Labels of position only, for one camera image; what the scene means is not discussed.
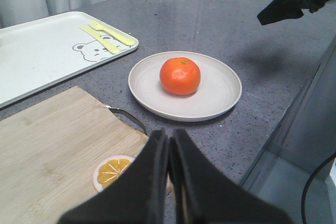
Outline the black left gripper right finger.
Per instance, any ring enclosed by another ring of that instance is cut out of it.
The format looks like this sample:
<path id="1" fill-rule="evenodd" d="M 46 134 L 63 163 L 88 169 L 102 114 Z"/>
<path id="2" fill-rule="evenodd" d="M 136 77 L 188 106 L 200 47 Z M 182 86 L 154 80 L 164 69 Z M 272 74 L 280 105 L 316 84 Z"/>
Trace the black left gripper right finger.
<path id="1" fill-rule="evenodd" d="M 170 139 L 169 161 L 177 223 L 292 223 L 283 210 L 223 175 L 183 129 Z"/>

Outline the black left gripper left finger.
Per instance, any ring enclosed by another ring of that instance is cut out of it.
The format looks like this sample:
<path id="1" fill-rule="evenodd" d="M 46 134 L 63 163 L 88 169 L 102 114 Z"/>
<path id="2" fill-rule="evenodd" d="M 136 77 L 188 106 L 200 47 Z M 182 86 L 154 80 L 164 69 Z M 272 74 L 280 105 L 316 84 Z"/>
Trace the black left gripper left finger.
<path id="1" fill-rule="evenodd" d="M 130 167 L 115 182 L 67 211 L 59 223 L 163 223 L 169 143 L 153 131 Z"/>

